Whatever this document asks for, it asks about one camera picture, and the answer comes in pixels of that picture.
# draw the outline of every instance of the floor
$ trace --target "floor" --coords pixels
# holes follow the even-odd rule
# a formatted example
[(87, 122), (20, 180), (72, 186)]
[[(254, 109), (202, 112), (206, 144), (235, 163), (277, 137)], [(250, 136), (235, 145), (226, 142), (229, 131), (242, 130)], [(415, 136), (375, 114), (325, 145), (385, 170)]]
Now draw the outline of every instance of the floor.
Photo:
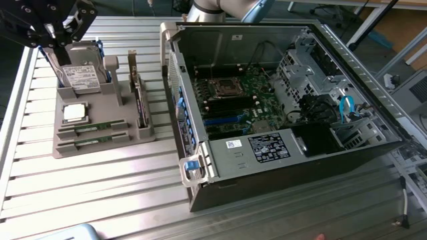
[[(152, 16), (152, 10), (146, 1), (136, 1), (134, 5), (134, 13), (132, 13), (132, 0), (120, 0), (120, 1), (111, 1), (111, 0), (96, 0), (94, 1), (96, 5), (96, 9), (99, 11), (99, 16)], [(156, 0), (154, 3), (154, 9), (156, 16), (181, 16), (181, 13), (177, 11), (171, 11), (171, 0)], [(345, 22), (342, 23), (343, 27), (337, 28), (335, 24), (338, 21), (333, 19), (334, 9), (318, 9), (315, 15), (310, 14), (310, 9), (318, 6), (318, 4), (307, 4), (299, 3), (294, 8), (294, 12), (289, 12), (290, 3), (278, 1), (274, 3), (274, 6), (267, 14), (267, 18), (275, 19), (319, 19), (323, 23), (329, 24), (333, 29), (335, 30), (337, 34), (341, 36), (343, 33), (343, 29), (346, 29), (349, 23), (351, 22), (354, 15), (346, 14), (345, 15)], [(361, 25), (361, 21), (357, 21), (349, 28), (345, 36), (343, 41), (346, 42), (354, 32), (357, 31)], [(0, 124), (3, 122), (3, 117), (6, 114), (6, 106), (8, 105), (11, 91), (14, 87), (16, 72), (20, 64), (23, 47), (2, 38), (0, 40), (0, 48), (3, 53), (7, 57), (0, 59)], [(367, 66), (369, 70), (375, 74), (386, 63), (393, 59), (397, 55), (393, 49), (387, 49), (382, 45), (379, 45), (375, 41), (370, 38), (362, 42), (359, 48), (355, 50), (355, 54)], [(414, 73), (414, 69), (405, 64), (405, 62), (399, 62), (397, 66), (393, 68), (393, 74), (401, 75), (401, 79), (405, 80), (410, 77)]]

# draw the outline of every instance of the slotted metal surface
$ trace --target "slotted metal surface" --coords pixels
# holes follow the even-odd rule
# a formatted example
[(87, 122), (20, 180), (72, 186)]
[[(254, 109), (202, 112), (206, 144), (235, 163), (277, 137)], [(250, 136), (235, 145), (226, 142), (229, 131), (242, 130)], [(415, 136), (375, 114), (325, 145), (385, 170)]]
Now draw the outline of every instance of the slotted metal surface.
[(99, 17), (84, 37), (99, 37), (106, 54), (119, 54), (120, 80), (128, 77), (128, 50), (138, 51), (151, 143), (54, 159), (56, 78), (38, 52), (26, 49), (0, 136), (0, 239), (36, 239), (82, 223), (103, 239), (311, 240), (318, 233), (343, 240), (426, 239), (427, 215), (414, 196), (411, 229), (391, 225), (403, 196), (386, 157), (345, 175), (190, 213), (159, 57), (159, 25), (179, 20)]

